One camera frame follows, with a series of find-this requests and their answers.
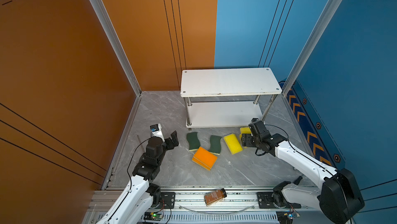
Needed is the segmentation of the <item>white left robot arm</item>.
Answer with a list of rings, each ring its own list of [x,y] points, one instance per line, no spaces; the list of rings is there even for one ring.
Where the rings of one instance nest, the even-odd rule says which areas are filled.
[[[160,186],[153,183],[159,174],[160,166],[167,151],[179,146],[177,132],[164,138],[161,131],[152,131],[146,151],[140,157],[131,173],[130,180],[112,205],[98,221],[99,224],[136,224],[145,212],[152,206],[157,206],[160,200]]]

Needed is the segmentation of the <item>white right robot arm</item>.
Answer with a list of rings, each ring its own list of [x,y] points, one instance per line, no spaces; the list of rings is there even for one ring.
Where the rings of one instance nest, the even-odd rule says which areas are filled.
[[[293,145],[287,137],[272,135],[266,124],[253,118],[250,133],[242,135],[245,147],[255,148],[256,156],[271,154],[290,164],[312,183],[313,187],[301,186],[300,176],[293,182],[284,181],[273,188],[275,207],[292,207],[301,204],[315,208],[335,224],[346,224],[365,207],[364,198],[352,172],[338,170],[309,156]]]

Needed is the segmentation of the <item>white two-tier shelf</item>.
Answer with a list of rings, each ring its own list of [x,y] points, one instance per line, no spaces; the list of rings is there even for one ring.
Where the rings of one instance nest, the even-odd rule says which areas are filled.
[[[270,68],[183,70],[181,97],[185,101],[186,127],[222,128],[247,126],[261,118],[259,99],[282,93]],[[252,101],[193,102],[193,98],[253,96]]]

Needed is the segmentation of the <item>yellow flat sponge stack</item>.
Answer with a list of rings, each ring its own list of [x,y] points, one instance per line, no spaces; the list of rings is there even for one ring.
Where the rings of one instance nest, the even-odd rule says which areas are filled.
[[[249,127],[241,127],[241,128],[240,128],[240,135],[239,135],[240,141],[243,142],[243,140],[244,140],[246,137],[252,137],[251,130],[250,130]]]

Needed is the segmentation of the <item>green scouring sponge left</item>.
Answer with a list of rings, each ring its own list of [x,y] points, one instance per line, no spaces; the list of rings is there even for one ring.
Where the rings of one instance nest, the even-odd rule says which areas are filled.
[[[190,132],[187,134],[186,139],[188,141],[189,144],[189,151],[193,152],[193,151],[197,151],[200,147],[200,141],[198,139],[197,136],[197,132]]]

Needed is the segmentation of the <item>green scouring sponge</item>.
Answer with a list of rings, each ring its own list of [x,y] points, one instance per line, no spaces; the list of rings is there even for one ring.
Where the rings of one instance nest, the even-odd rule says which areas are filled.
[[[197,136],[197,132],[190,132],[187,134],[186,139],[188,141],[189,144],[189,151],[193,152],[193,151],[197,151],[200,147],[200,141],[198,139]]]
[[[208,150],[210,153],[215,155],[220,155],[221,139],[222,137],[220,136],[215,136],[215,135],[210,136],[210,149]]]

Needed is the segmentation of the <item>green scouring sponge right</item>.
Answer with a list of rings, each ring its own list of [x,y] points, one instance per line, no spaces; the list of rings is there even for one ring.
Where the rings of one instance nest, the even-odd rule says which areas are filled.
[[[222,137],[220,136],[215,136],[215,135],[210,136],[210,149],[208,150],[210,153],[215,155],[220,155],[221,139]]]

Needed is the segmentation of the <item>orange sponge stack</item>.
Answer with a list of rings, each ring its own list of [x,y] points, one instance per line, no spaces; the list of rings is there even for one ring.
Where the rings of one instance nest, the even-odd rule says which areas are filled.
[[[193,155],[192,161],[202,168],[210,171],[218,157],[206,149],[200,147]]]

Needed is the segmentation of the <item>green circuit board left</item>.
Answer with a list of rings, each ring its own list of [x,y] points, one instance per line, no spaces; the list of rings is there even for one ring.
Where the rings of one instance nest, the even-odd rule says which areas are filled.
[[[164,214],[157,212],[145,212],[143,220],[144,222],[153,221],[159,222],[164,218]]]

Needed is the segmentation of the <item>brown spice bottle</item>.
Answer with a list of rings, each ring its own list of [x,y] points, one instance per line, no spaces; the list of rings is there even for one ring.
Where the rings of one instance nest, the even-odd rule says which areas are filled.
[[[221,189],[217,189],[217,190],[214,190],[214,191],[211,191],[211,192],[205,194],[204,202],[205,202],[206,206],[210,206],[214,203],[217,203],[217,202],[223,200],[226,197],[227,197],[227,193],[226,193],[225,189],[221,188]]]

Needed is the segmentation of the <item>circuit board right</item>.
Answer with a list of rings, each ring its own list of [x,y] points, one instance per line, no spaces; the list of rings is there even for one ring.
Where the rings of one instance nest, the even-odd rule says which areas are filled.
[[[280,223],[291,224],[294,219],[300,218],[300,214],[297,212],[280,212],[278,213],[278,221]]]

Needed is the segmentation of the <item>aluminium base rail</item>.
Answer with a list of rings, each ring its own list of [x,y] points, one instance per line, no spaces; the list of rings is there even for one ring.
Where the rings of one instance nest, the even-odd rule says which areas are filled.
[[[269,187],[164,187],[149,189],[119,206],[121,188],[97,191],[83,219],[85,224],[329,224],[319,210],[303,203],[273,199]]]

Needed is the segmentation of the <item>aluminium corner post left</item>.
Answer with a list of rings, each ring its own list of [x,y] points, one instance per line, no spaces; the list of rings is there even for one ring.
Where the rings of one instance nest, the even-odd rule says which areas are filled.
[[[126,52],[122,46],[122,43],[117,35],[117,32],[114,28],[114,25],[111,21],[111,18],[106,10],[106,7],[102,0],[89,0],[91,6],[93,7],[95,14],[104,30],[108,41],[110,42],[114,53],[117,56],[117,59],[132,87],[134,93],[140,97],[142,94],[142,90],[139,86],[138,80],[133,72],[130,61],[126,55]]]

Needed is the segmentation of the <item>aluminium corner post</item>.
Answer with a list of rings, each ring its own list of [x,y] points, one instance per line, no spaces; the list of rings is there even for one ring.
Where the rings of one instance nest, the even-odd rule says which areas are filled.
[[[106,10],[106,7],[102,0],[89,0],[91,6],[93,7],[95,14],[104,30],[108,41],[110,42],[114,53],[117,56],[117,59],[132,87],[134,93],[140,97],[142,94],[142,90],[139,86],[138,80],[133,72],[130,61],[126,55],[126,52],[122,46],[122,43],[117,35],[117,32],[114,28],[114,25],[111,21],[111,18]]]
[[[300,72],[305,66],[307,60],[312,54],[314,48],[316,47],[318,41],[323,35],[325,29],[330,23],[331,19],[335,15],[338,7],[340,6],[342,0],[328,0],[325,7],[323,8],[310,36],[305,43],[300,55],[298,56],[295,64],[293,65],[286,82],[282,88],[282,96],[287,97],[288,92],[292,88],[292,85],[298,78]]]

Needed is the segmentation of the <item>aluminium corner post right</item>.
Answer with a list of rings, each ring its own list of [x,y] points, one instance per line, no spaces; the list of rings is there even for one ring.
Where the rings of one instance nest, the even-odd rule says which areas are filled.
[[[292,88],[292,85],[298,78],[300,72],[305,66],[307,60],[312,54],[314,48],[316,47],[318,41],[323,35],[325,29],[330,23],[331,19],[335,15],[338,7],[340,6],[342,0],[328,0],[325,7],[323,8],[310,36],[305,43],[300,55],[298,56],[295,64],[293,65],[286,82],[282,88],[282,96],[287,97],[288,92]]]

